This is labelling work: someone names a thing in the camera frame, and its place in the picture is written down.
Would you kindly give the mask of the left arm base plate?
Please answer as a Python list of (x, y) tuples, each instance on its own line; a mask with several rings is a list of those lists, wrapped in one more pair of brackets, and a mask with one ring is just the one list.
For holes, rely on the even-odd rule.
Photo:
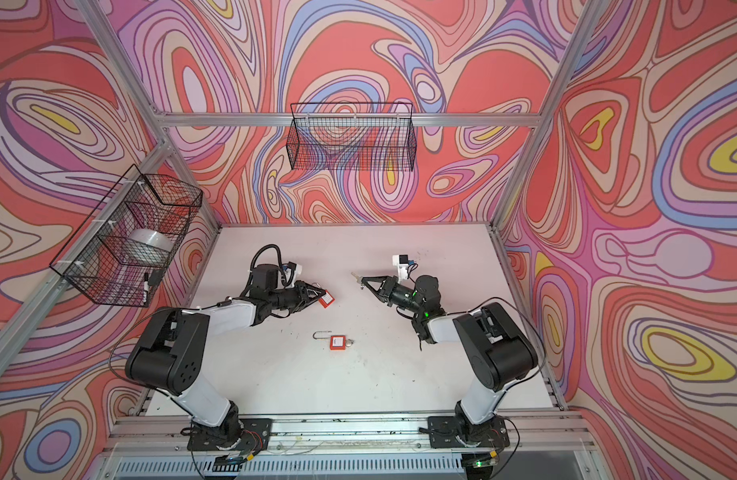
[(246, 418), (230, 420), (228, 425), (208, 427), (192, 423), (184, 428), (182, 434), (188, 438), (190, 452), (230, 452), (258, 454), (268, 449), (270, 433), (272, 433), (270, 418)]

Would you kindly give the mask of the red padlock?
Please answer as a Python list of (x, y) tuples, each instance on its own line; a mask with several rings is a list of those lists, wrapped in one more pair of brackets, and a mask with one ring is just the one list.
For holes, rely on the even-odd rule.
[(324, 291), (324, 295), (318, 299), (318, 302), (320, 302), (320, 305), (323, 308), (328, 308), (330, 305), (334, 304), (334, 296), (328, 292), (328, 290)]
[(352, 345), (354, 340), (346, 335), (334, 334), (331, 331), (316, 331), (312, 333), (313, 340), (328, 340), (328, 345), (332, 351), (344, 351)]

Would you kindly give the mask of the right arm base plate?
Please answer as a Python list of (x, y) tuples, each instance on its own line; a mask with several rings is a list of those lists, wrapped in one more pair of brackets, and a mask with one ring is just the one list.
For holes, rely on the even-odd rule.
[(482, 424), (471, 424), (465, 417), (430, 416), (418, 432), (428, 436), (434, 449), (489, 448), (500, 452), (511, 444), (505, 420), (499, 416)]

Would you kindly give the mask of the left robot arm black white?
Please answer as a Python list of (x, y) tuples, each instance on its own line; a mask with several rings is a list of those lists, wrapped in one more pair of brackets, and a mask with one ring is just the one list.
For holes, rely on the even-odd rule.
[(238, 296), (206, 308), (158, 310), (126, 360), (126, 379), (160, 391), (190, 416), (189, 450), (256, 454), (268, 445), (262, 428), (246, 427), (236, 402), (202, 373), (208, 339), (260, 326), (270, 317), (286, 318), (326, 295), (320, 286), (298, 280), (296, 268), (254, 267)]

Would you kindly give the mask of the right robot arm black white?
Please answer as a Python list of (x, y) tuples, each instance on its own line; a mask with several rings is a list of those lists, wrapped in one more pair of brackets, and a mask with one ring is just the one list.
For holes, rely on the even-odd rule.
[(539, 367), (532, 343), (498, 300), (464, 313), (441, 306), (438, 279), (422, 275), (408, 287), (396, 276), (360, 276), (358, 283), (377, 300), (408, 318), (422, 343), (458, 343), (474, 380), (450, 416), (430, 416), (420, 431), (434, 449), (510, 446), (506, 419), (497, 414), (509, 388)]

